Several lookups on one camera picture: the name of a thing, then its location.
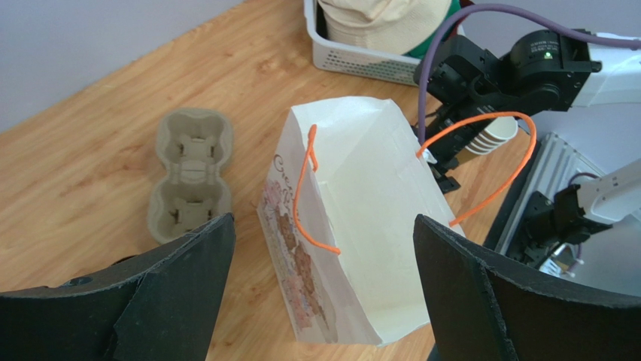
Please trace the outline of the white paper takeout bag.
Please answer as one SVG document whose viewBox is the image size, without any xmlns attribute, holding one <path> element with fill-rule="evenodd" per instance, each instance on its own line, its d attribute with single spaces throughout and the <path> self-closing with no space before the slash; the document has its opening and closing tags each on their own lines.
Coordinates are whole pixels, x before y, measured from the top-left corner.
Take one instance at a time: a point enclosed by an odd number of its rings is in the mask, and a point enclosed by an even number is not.
<svg viewBox="0 0 641 361">
<path fill-rule="evenodd" d="M 430 322 L 415 218 L 462 229 L 420 148 L 390 99 L 290 109 L 257 213 L 297 341 L 384 346 Z"/>
</svg>

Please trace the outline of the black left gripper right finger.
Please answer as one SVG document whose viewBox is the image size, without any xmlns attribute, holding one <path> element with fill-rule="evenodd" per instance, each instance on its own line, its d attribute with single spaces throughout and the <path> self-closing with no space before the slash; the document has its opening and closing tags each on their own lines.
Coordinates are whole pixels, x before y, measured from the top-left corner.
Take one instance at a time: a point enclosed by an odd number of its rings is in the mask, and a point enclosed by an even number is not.
<svg viewBox="0 0 641 361">
<path fill-rule="evenodd" d="M 640 299 L 544 274 L 425 215 L 413 241 L 432 360 L 638 360 Z"/>
</svg>

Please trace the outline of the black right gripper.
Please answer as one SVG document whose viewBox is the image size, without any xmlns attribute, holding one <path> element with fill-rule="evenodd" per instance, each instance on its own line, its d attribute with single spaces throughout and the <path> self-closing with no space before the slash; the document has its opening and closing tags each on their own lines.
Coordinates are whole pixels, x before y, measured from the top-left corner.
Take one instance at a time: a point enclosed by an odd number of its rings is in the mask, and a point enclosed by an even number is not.
<svg viewBox="0 0 641 361">
<path fill-rule="evenodd" d="M 441 43 L 430 69 L 427 93 L 441 105 L 432 115 L 431 123 L 413 126 L 417 135 L 425 131 L 430 138 L 443 129 L 479 114 L 507 111 L 517 97 L 501 90 L 497 74 L 501 61 L 488 50 L 481 49 L 462 35 L 453 35 Z M 447 172 L 458 167 L 456 156 L 489 124 L 464 126 L 436 141 L 428 150 L 436 159 L 430 169 L 442 193 L 460 188 Z"/>
</svg>

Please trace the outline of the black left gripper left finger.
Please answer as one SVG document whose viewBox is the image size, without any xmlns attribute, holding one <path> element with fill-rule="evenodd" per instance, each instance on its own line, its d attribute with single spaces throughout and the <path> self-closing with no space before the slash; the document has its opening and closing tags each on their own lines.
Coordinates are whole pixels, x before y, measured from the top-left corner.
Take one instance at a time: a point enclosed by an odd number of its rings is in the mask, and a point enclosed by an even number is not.
<svg viewBox="0 0 641 361">
<path fill-rule="evenodd" d="M 232 214 L 59 287 L 1 294 L 3 360 L 203 360 L 235 249 Z"/>
</svg>

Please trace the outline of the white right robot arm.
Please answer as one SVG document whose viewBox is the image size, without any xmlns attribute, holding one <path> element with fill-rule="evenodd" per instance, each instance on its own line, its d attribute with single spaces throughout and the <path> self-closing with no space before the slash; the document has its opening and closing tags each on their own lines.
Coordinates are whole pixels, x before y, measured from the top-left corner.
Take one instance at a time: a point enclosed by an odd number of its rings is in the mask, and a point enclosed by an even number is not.
<svg viewBox="0 0 641 361">
<path fill-rule="evenodd" d="M 462 35 L 436 51 L 427 92 L 441 103 L 430 124 L 415 124 L 431 138 L 479 114 L 544 111 L 640 102 L 640 52 L 578 41 L 552 30 L 519 39 L 501 57 Z"/>
</svg>

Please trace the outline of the grey pulp cup carrier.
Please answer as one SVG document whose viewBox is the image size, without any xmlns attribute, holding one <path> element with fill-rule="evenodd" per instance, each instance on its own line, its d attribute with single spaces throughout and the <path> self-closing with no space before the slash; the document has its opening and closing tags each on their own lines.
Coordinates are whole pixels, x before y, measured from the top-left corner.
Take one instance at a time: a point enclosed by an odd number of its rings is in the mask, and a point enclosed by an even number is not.
<svg viewBox="0 0 641 361">
<path fill-rule="evenodd" d="M 179 108 L 159 122 L 156 154 L 166 171 L 150 195 L 147 228 L 159 244 L 232 212 L 221 177 L 232 159 L 232 124 L 222 113 Z"/>
</svg>

